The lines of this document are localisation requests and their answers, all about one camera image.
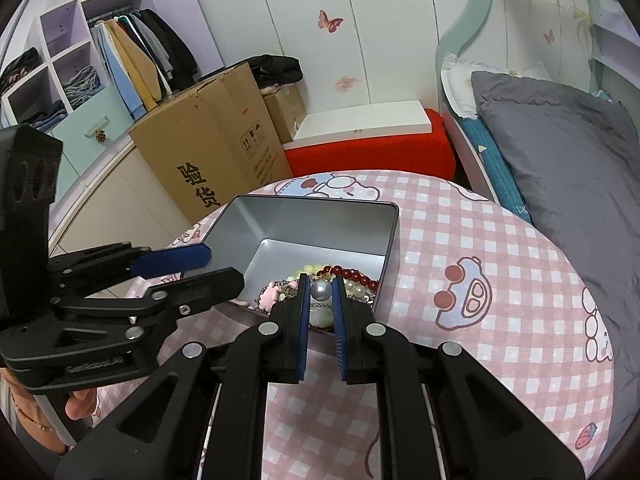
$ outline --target blue gripper pad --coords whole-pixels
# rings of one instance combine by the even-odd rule
[[[311,280],[308,276],[305,278],[302,297],[302,306],[300,311],[300,330],[298,332],[298,365],[296,371],[298,380],[305,379],[306,370],[306,345],[309,341],[309,314],[311,310]]]
[[[334,332],[335,332],[335,355],[338,358],[338,371],[340,372],[340,380],[347,380],[347,335],[344,326],[344,314],[342,312],[342,303],[340,302],[340,291],[338,290],[338,280],[332,281],[332,313],[334,314]]]
[[[211,260],[211,249],[203,244],[174,247],[140,254],[130,266],[132,276],[145,280],[185,270],[206,267]]]

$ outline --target open closet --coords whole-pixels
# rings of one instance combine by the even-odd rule
[[[47,131],[64,142],[56,203],[51,209],[56,223],[97,175],[118,156],[122,158],[126,147],[132,149],[124,133],[135,118],[103,64],[90,30],[95,22],[120,12],[149,9],[193,54],[198,68],[195,80],[223,62],[197,0],[28,0],[23,6],[18,27],[8,39],[10,51],[34,48],[39,64],[2,95],[2,125],[20,124],[38,114],[46,117],[53,108],[57,111],[55,126]],[[92,95],[73,101],[65,85],[88,67],[95,70],[99,86],[95,84]]]

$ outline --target teal drawer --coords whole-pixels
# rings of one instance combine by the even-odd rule
[[[74,110],[51,134],[64,142],[66,157],[82,174],[132,124],[133,119],[120,94],[110,85]],[[95,138],[96,130],[104,131],[107,136],[104,142]]]
[[[58,169],[58,182],[56,184],[56,203],[65,195],[73,183],[78,179],[78,173],[71,166],[66,156],[62,156],[60,160],[60,168]]]

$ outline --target wardrobe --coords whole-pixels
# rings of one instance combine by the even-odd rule
[[[3,66],[31,47],[42,61],[2,96],[2,126],[19,124],[57,100],[68,112],[50,132],[64,142],[50,234],[134,148],[126,134],[134,120],[102,65],[87,23],[132,8],[153,10],[180,36],[198,64],[196,79],[223,66],[197,0],[24,0],[0,41],[0,52],[6,49]],[[62,84],[88,65],[105,88],[73,110]]]

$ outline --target white pillow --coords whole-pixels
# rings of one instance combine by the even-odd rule
[[[471,86],[471,74],[473,72],[492,72],[494,74],[509,74],[544,81],[552,80],[542,61],[539,61],[535,67],[529,70],[519,72],[492,66],[481,61],[469,61],[449,52],[444,57],[440,73],[442,88],[452,110],[462,118],[478,118],[474,89]]]

